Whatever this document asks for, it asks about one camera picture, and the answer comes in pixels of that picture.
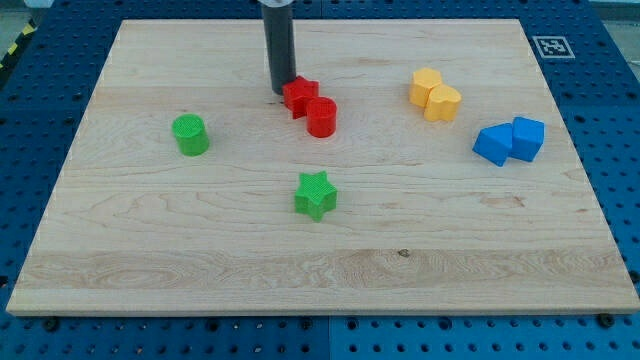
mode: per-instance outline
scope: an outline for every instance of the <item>blue pentagon block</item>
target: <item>blue pentagon block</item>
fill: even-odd
[[[523,117],[513,119],[513,148],[510,157],[531,162],[543,143],[543,122]]]
[[[500,124],[480,130],[473,151],[492,163],[502,166],[511,152],[511,124]]]

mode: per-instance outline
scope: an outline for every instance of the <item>wooden board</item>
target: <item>wooden board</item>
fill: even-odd
[[[633,312],[638,296],[519,23],[297,21],[298,70],[339,106],[316,139],[269,87],[260,21],[125,21],[8,310],[15,315]],[[429,66],[452,124],[408,102]],[[180,155],[172,120],[206,119]],[[471,151],[544,120],[534,163]],[[327,170],[338,208],[294,212]]]

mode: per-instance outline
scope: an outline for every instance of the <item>toy block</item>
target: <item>toy block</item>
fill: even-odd
[[[441,84],[433,88],[424,110],[424,118],[428,121],[453,121],[458,114],[462,95],[449,85]]]
[[[284,106],[291,110],[294,119],[307,115],[307,103],[318,97],[319,93],[320,83],[309,81],[302,76],[298,76],[294,81],[282,86]]]
[[[295,194],[296,212],[322,220],[324,213],[336,208],[338,190],[327,180],[327,172],[300,174],[300,186]]]
[[[420,107],[427,106],[429,93],[442,84],[442,75],[438,70],[422,68],[413,73],[409,88],[409,101]]]
[[[523,117],[513,119],[513,148],[510,157],[531,162],[543,143],[543,122]]]
[[[473,151],[492,163],[502,166],[512,149],[513,126],[500,124],[480,130]]]
[[[173,121],[173,135],[183,155],[197,156],[209,148],[209,138],[202,118],[195,114],[184,114]]]
[[[331,136],[336,131],[338,106],[326,97],[317,97],[307,104],[307,131],[317,138]]]

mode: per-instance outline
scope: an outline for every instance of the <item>green star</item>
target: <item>green star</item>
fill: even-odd
[[[327,172],[300,173],[296,191],[296,212],[308,214],[314,221],[322,220],[325,212],[336,208],[338,190],[327,180]]]

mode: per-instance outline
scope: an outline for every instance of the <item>blue pegboard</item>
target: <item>blue pegboard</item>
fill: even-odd
[[[534,54],[623,258],[640,276],[640,88],[585,0],[298,0],[294,11],[310,19],[516,18],[532,46],[534,36],[565,37],[575,58]],[[259,16],[255,0],[56,1],[0,92],[3,307],[120,21]],[[15,319],[3,311],[0,359],[639,357],[639,315],[612,319],[52,320]]]

